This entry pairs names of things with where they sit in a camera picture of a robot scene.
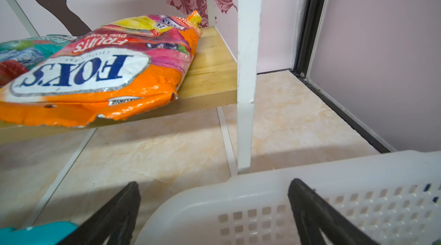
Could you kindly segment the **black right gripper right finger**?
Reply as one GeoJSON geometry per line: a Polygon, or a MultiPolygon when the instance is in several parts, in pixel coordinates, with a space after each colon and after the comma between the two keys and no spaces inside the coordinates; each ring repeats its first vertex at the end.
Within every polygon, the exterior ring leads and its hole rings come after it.
{"type": "Polygon", "coordinates": [[[288,198],[302,245],[375,245],[373,239],[355,227],[302,180],[295,178],[288,198]]]}

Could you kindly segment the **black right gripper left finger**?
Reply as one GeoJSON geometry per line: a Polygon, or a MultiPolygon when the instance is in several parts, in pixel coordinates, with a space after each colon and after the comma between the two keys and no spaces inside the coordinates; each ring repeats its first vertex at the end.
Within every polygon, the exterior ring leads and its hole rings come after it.
{"type": "Polygon", "coordinates": [[[60,245],[129,245],[141,202],[139,185],[128,183],[60,245]]]}

